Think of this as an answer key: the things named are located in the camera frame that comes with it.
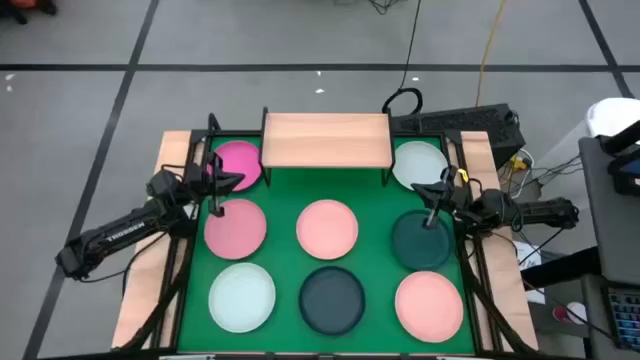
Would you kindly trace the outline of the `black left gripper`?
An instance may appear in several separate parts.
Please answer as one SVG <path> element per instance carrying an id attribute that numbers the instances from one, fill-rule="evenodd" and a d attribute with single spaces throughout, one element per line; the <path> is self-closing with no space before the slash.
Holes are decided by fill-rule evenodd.
<path id="1" fill-rule="evenodd" d="M 210 197 L 209 213 L 215 217 L 223 217 L 225 210 L 221 205 L 224 194 L 232 193 L 244 180 L 244 173 L 222 172 L 222 159 L 215 152 L 204 155 L 202 165 L 203 193 Z"/>

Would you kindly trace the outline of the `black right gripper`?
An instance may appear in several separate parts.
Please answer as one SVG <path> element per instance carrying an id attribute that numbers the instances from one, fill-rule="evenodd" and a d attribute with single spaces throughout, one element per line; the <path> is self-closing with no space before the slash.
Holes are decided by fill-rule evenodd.
<path id="1" fill-rule="evenodd" d="M 451 215 L 454 219 L 470 224 L 473 214 L 469 211 L 469 189 L 455 184 L 456 177 L 462 178 L 463 184 L 469 183 L 466 170 L 449 166 L 441 173 L 441 180 L 433 184 L 412 183 L 411 187 L 419 192 L 424 206 L 431 214 L 424 221 L 424 227 L 433 228 L 440 212 Z"/>

